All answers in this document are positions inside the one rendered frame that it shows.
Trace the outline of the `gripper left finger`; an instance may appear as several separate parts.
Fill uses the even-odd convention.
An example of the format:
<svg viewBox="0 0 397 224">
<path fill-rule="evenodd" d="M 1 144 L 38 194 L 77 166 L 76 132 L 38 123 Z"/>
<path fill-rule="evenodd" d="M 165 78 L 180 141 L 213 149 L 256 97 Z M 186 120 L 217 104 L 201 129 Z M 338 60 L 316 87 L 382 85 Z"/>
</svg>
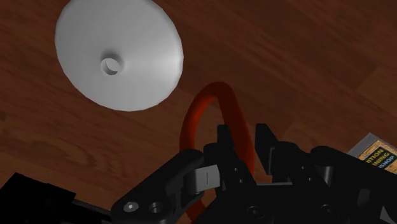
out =
<svg viewBox="0 0 397 224">
<path fill-rule="evenodd" d="M 225 220 L 243 208 L 239 190 L 254 186 L 247 163 L 237 156 L 237 140 L 227 125 L 203 151 L 185 149 L 140 182 L 111 208 L 111 224 L 176 224 L 205 190 L 215 189 L 213 211 Z"/>
</svg>

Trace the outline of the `grey book with yellow label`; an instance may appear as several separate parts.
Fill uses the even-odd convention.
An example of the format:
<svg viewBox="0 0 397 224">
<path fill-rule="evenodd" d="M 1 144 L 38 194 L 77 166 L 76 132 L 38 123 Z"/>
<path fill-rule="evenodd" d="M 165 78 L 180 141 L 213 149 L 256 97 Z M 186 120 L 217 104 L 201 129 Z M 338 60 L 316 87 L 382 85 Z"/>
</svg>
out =
<svg viewBox="0 0 397 224">
<path fill-rule="evenodd" d="M 380 169 L 397 174 L 397 147 L 372 133 L 368 133 L 347 154 Z"/>
</svg>

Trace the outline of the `white round disc with hole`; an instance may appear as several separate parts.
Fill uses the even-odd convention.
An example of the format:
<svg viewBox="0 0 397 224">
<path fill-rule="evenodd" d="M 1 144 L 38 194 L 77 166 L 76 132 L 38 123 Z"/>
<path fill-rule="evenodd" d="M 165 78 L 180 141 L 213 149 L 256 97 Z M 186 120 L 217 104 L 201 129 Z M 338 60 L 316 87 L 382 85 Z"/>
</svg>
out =
<svg viewBox="0 0 397 224">
<path fill-rule="evenodd" d="M 183 71 L 181 38 L 153 0 L 70 0 L 56 24 L 55 48 L 73 86 L 117 111 L 160 104 Z"/>
</svg>

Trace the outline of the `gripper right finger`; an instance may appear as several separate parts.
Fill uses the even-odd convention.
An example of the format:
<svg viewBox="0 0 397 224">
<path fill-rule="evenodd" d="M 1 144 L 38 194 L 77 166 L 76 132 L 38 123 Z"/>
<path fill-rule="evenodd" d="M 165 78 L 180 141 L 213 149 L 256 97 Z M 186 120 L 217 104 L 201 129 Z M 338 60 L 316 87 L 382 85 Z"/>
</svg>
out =
<svg viewBox="0 0 397 224">
<path fill-rule="evenodd" d="M 329 146 L 309 152 L 256 124 L 255 151 L 272 183 L 288 183 L 298 224 L 397 224 L 397 174 Z"/>
</svg>

